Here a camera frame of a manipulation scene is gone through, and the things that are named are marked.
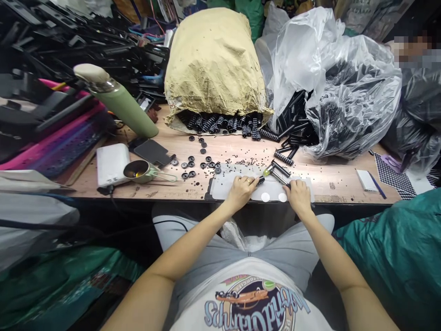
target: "printed graphic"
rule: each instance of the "printed graphic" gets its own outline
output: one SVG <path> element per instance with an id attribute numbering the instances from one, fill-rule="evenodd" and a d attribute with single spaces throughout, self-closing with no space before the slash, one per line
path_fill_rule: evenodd
<path id="1" fill-rule="evenodd" d="M 205 303 L 207 326 L 222 330 L 289 331 L 294 329 L 295 314 L 304 309 L 305 299 L 297 291 L 270 280 L 239 275 L 223 282 L 231 287 L 218 291 Z"/>

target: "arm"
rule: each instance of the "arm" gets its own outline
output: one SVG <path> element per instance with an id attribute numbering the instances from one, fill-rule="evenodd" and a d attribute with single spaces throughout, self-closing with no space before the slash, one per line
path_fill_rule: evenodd
<path id="1" fill-rule="evenodd" d="M 311 210 L 306 183 L 291 181 L 283 187 L 289 202 L 308 230 L 326 272 L 340 291 L 351 331 L 398 330 L 357 266 Z"/>
<path id="2" fill-rule="evenodd" d="M 257 183 L 252 177 L 236 177 L 228 198 L 141 275 L 102 331 L 162 330 L 175 282 L 196 262 L 222 225 L 249 201 Z"/>

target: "person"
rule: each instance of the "person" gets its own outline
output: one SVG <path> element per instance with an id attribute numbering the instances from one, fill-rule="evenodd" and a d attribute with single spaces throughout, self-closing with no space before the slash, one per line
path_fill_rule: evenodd
<path id="1" fill-rule="evenodd" d="M 168 215 L 157 215 L 155 226 L 170 226 L 168 237 L 174 234 L 176 241 L 167 242 L 158 232 L 164 253 L 134 283 L 102 330 L 331 330 L 303 297 L 319 258 L 340 291 L 351 331 L 398 330 L 330 234 L 334 218 L 313 213 L 305 182 L 284 186 L 301 223 L 262 250 L 241 251 L 216 234 L 247 204 L 257 182 L 236 177 L 228 198 L 200 222 L 171 216 L 170 209 Z M 190 230 L 185 233 L 183 225 Z"/>

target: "white t-shirt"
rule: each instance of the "white t-shirt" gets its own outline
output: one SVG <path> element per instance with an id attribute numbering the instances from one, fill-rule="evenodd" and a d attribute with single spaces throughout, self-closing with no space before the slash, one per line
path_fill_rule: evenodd
<path id="1" fill-rule="evenodd" d="M 332 330 L 282 271 L 255 257 L 215 273 L 179 304 L 171 330 Z"/>

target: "green water bottle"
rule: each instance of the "green water bottle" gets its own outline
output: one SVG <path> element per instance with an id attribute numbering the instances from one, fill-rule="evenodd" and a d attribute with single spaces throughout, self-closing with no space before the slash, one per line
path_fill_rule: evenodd
<path id="1" fill-rule="evenodd" d="M 75 75 L 85 81 L 90 93 L 108 110 L 142 138 L 151 138 L 159 130 L 130 93 L 101 67 L 83 63 L 73 68 Z"/>

